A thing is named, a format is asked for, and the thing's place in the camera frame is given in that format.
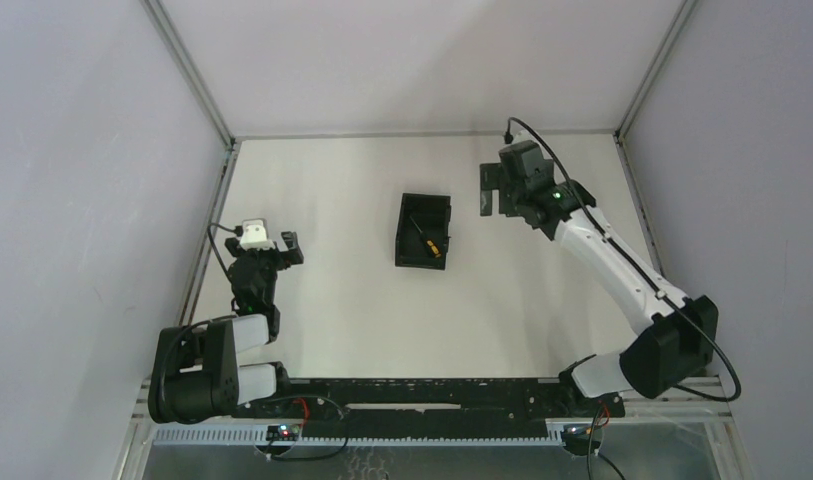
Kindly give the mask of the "black and yellow screwdriver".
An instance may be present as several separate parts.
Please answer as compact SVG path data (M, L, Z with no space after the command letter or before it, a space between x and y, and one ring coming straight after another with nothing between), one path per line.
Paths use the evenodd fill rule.
M413 216L409 216L409 220L411 224L414 226L419 239L421 240L424 248L426 249L427 255L430 258L441 258L442 252L438 245L428 236L428 234L424 231L424 229L418 224Z

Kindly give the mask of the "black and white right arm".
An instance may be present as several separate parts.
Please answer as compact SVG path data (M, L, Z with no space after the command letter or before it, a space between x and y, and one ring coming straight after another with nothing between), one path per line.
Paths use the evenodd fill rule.
M689 298L644 263L579 182L554 182L549 166L535 174L530 182L499 163L481 165L482 215L491 215L497 197L500 213L523 218L591 268L636 335L624 349L571 364L561 379L585 398L633 390L655 399L703 370L714 351L714 302Z

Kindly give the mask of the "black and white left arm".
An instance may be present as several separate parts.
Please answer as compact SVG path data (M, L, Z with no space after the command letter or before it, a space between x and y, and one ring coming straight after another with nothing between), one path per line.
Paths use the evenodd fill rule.
M304 261L296 233L281 238L283 248L237 230L225 241L232 262L219 264L232 293L230 314L160 332L147 397L153 421L195 424L276 392L279 363L247 368L238 356L279 335L278 274Z

